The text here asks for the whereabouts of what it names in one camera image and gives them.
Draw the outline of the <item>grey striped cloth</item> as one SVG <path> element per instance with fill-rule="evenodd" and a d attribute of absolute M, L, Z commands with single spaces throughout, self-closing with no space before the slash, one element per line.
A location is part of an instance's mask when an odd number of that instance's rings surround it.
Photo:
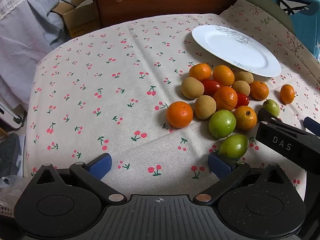
<path fill-rule="evenodd" d="M 1 98 L 11 108 L 29 108 L 37 64 L 69 39 L 58 3 L 25 0 L 1 18 Z"/>

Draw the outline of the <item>mandarin orange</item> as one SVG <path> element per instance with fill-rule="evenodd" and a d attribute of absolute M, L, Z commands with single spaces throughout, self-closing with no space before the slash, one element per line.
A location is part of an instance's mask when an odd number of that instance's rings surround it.
<path fill-rule="evenodd" d="M 251 107 L 240 106 L 233 114 L 236 118 L 236 127 L 241 131 L 249 131 L 257 124 L 257 115 Z"/>
<path fill-rule="evenodd" d="M 166 119 L 174 128 L 184 128 L 193 120 L 193 109 L 183 101 L 176 101 L 168 107 Z"/>
<path fill-rule="evenodd" d="M 199 81 L 208 80 L 212 75 L 210 66 L 206 63 L 199 63 L 189 69 L 189 77 L 193 77 Z"/>
<path fill-rule="evenodd" d="M 280 100 L 282 103 L 288 105 L 294 101 L 295 90 L 291 85 L 283 85 L 280 90 Z"/>
<path fill-rule="evenodd" d="M 261 81 L 253 81 L 250 85 L 251 96 L 258 101 L 265 100 L 269 95 L 269 88 L 266 83 Z"/>
<path fill-rule="evenodd" d="M 225 65 L 218 65 L 213 69 L 213 79 L 222 86 L 230 87 L 235 80 L 234 73 Z"/>
<path fill-rule="evenodd" d="M 238 103 L 238 95 L 233 88 L 225 86 L 216 91 L 214 100 L 218 111 L 222 109 L 232 111 Z"/>

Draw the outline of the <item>white oval plate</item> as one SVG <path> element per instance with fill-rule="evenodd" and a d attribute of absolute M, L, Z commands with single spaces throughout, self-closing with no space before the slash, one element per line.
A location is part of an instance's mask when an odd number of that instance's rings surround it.
<path fill-rule="evenodd" d="M 191 35 L 203 49 L 223 61 L 262 77 L 276 77 L 281 66 L 276 57 L 255 39 L 219 25 L 196 27 Z"/>

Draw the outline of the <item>green jujube fruit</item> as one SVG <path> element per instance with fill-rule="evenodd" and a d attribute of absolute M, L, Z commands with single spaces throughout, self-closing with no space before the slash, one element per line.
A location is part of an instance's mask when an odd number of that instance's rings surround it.
<path fill-rule="evenodd" d="M 229 136 L 236 127 L 236 118 L 232 112 L 222 109 L 214 113 L 209 121 L 208 128 L 216 139 Z"/>
<path fill-rule="evenodd" d="M 276 117 L 278 117 L 280 114 L 280 107 L 274 100 L 271 100 L 271 99 L 264 101 L 263 109 L 265 109 L 266 111 L 268 111 L 268 113 Z"/>
<path fill-rule="evenodd" d="M 228 159 L 240 159 L 248 150 L 249 140 L 245 135 L 234 134 L 222 141 L 219 155 Z"/>

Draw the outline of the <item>cardboard box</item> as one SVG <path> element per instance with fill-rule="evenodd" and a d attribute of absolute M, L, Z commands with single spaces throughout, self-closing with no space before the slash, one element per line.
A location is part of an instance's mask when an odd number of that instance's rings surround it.
<path fill-rule="evenodd" d="M 60 15 L 71 38 L 101 28 L 98 11 L 93 0 L 60 0 L 52 10 Z"/>

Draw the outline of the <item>blue patterned cushion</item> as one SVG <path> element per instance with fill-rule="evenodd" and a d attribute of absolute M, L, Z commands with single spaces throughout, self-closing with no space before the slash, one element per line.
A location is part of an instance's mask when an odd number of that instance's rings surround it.
<path fill-rule="evenodd" d="M 319 59 L 319 0 L 271 0 L 289 17 L 295 36 Z"/>

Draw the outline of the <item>cherry print tablecloth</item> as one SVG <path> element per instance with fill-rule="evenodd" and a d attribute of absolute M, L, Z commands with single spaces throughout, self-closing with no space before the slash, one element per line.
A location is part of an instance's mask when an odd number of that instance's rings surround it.
<path fill-rule="evenodd" d="M 219 15 L 144 18 L 72 39 L 36 67 L 27 118 L 24 171 L 43 164 L 68 168 L 107 152 L 112 168 L 103 181 L 125 194 L 194 196 L 217 182 L 208 155 L 220 143 L 208 123 L 194 119 L 174 129 L 167 107 L 184 99 L 180 84 L 198 63 L 221 60 L 191 32 L 220 25 L 254 38 L 278 59 L 281 74 L 265 79 L 272 100 L 285 84 L 296 97 L 280 118 L 301 127 L 319 119 L 319 61 L 274 17 L 244 0 Z"/>

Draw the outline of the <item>red cherry tomato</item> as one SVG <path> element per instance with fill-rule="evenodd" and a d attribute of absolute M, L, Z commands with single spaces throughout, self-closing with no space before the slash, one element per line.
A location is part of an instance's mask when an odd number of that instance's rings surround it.
<path fill-rule="evenodd" d="M 249 105 L 249 97 L 247 95 L 238 93 L 237 96 L 238 96 L 238 101 L 235 108 Z"/>
<path fill-rule="evenodd" d="M 204 95 L 214 97 L 214 94 L 221 88 L 221 85 L 215 80 L 203 80 Z"/>

